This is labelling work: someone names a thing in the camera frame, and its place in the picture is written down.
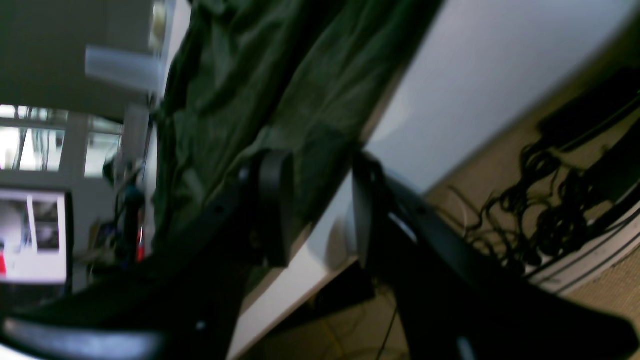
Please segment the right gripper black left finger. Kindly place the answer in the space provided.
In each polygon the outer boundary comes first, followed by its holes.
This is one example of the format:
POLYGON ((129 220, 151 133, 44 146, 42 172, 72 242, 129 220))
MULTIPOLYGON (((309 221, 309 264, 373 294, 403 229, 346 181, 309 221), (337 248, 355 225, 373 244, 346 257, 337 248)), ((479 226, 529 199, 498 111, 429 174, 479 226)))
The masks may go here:
POLYGON ((252 269, 290 263, 293 194, 293 153, 260 151, 167 248, 2 317, 1 348, 35 360, 224 360, 252 269))

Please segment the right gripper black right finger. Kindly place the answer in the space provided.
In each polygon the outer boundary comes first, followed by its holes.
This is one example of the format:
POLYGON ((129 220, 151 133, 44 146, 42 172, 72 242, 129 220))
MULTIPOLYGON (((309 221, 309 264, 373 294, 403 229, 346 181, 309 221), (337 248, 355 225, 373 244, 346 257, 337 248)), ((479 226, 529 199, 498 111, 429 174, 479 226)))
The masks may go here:
POLYGON ((633 324, 510 274, 419 196, 358 152, 352 162, 361 266, 394 293, 414 360, 625 360, 633 324))

